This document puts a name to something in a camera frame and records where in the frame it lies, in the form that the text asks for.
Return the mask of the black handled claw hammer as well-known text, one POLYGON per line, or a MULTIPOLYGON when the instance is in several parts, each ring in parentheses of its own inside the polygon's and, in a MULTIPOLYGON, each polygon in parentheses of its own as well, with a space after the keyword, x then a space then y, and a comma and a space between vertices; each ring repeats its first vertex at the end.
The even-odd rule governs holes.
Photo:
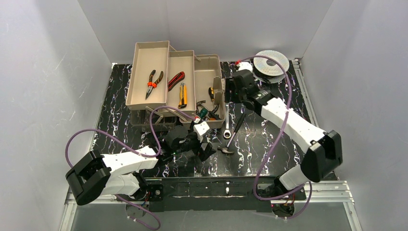
POLYGON ((242 124, 243 124, 243 122, 244 122, 244 120, 245 120, 246 115, 247 115, 247 113, 243 113, 243 114, 240 116, 240 118, 239 118, 239 120, 238 120, 238 122, 237 122, 237 124, 236 124, 236 127, 235 127, 235 129, 234 129, 234 131, 233 131, 233 133, 232 133, 232 135, 231 135, 231 138, 230 138, 229 142, 226 144, 226 146, 225 146, 225 147, 218 147, 218 148, 217 148, 217 149, 220 150, 223 154, 225 154, 225 155, 233 155, 233 154, 235 154, 235 151, 231 151, 229 148, 230 148, 230 145, 231 145, 232 141, 234 140, 234 138, 235 138, 237 132, 239 131, 240 127, 242 126, 242 124))

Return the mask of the small black hammer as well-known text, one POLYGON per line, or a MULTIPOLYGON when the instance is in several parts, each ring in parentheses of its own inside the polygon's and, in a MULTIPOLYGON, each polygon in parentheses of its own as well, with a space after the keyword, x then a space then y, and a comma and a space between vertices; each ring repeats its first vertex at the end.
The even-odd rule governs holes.
POLYGON ((210 110, 204 105, 204 103, 206 103, 206 101, 198 101, 196 103, 197 108, 202 108, 200 111, 198 111, 198 116, 201 119, 205 119, 207 117, 209 120, 220 120, 221 118, 218 114, 216 114, 219 109, 219 105, 216 105, 213 110, 210 110))

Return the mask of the green stubby screwdriver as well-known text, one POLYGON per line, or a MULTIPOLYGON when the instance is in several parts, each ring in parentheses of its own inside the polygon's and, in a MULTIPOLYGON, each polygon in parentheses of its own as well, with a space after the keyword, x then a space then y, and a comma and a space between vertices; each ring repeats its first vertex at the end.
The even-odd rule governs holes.
POLYGON ((209 111, 206 108, 202 108, 198 113, 198 116, 203 120, 206 120, 206 118, 208 118, 208 115, 209 111))

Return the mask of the yellow utility knife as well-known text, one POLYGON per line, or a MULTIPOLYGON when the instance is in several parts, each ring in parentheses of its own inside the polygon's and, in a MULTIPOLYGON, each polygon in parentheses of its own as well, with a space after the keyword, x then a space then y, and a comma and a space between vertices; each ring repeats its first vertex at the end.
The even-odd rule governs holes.
POLYGON ((180 85, 180 101, 178 104, 179 109, 183 109, 187 106, 187 87, 185 83, 180 85))

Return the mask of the red black utility knife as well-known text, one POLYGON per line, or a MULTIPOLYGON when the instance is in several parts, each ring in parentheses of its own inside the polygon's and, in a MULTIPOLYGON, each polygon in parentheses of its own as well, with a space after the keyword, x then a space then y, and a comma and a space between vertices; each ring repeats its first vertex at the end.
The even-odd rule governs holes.
POLYGON ((168 91, 171 91, 178 83, 180 83, 185 78, 185 73, 183 71, 177 73, 169 82, 168 82, 168 91))

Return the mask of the translucent beige tool box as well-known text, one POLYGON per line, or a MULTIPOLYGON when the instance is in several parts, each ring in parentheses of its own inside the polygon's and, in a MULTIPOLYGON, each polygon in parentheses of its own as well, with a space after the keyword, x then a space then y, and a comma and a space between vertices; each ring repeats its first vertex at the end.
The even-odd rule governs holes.
POLYGON ((190 119, 182 112, 204 115, 211 128, 221 128, 226 119, 224 84, 219 56, 177 51, 169 41, 138 42, 126 96, 131 124, 148 128, 171 126, 177 120, 188 126, 190 119))

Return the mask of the orange black needle nose pliers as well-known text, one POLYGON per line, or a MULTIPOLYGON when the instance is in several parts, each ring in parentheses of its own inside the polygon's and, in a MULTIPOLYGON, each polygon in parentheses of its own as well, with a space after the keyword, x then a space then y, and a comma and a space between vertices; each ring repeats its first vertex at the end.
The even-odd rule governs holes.
POLYGON ((156 79, 156 81, 153 81, 153 76, 155 75, 156 70, 154 69, 150 74, 149 74, 149 81, 147 83, 148 89, 146 91, 146 96, 145 99, 148 99, 150 96, 151 92, 153 89, 157 87, 157 85, 162 81, 164 72, 161 71, 159 77, 156 79))

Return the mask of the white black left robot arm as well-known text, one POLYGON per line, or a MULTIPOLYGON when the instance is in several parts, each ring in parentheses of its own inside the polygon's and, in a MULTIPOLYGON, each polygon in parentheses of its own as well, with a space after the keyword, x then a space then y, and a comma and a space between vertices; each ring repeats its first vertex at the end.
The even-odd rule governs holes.
POLYGON ((101 195, 127 195, 136 201, 161 200, 162 185, 148 184, 141 175, 146 169, 173 161, 176 155, 192 151, 205 161, 216 151, 207 138, 211 131, 205 123, 176 126, 159 137, 158 145, 148 145, 135 152, 101 154, 88 152, 66 174, 66 180, 78 205, 87 205, 101 195))

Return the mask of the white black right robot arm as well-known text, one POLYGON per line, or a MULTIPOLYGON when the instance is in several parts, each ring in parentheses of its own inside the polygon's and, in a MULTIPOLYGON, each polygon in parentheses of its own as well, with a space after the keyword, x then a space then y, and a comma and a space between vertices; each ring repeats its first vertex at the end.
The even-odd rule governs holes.
POLYGON ((287 108, 283 100, 269 90, 261 90, 251 71, 239 70, 231 77, 239 101, 247 109, 281 128, 305 154, 300 165, 275 179, 275 189, 286 193, 309 181, 320 182, 343 162, 339 133, 334 130, 326 132, 314 126, 287 108))

